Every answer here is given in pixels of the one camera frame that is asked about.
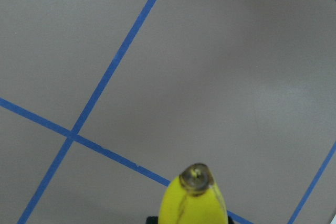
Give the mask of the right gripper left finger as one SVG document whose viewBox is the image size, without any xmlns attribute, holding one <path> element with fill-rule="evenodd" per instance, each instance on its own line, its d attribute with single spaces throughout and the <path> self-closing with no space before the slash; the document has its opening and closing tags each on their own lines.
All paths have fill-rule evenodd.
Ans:
<svg viewBox="0 0 336 224">
<path fill-rule="evenodd" d="M 145 221 L 145 224 L 158 224 L 158 223 L 159 223 L 158 216 L 148 216 Z"/>
</svg>

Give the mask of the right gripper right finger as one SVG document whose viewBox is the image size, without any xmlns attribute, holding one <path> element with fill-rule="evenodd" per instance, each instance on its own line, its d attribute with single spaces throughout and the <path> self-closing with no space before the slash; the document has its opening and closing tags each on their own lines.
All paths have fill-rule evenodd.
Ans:
<svg viewBox="0 0 336 224">
<path fill-rule="evenodd" d="M 231 216 L 228 216 L 228 223 L 229 224 L 234 224 L 234 221 Z"/>
</svg>

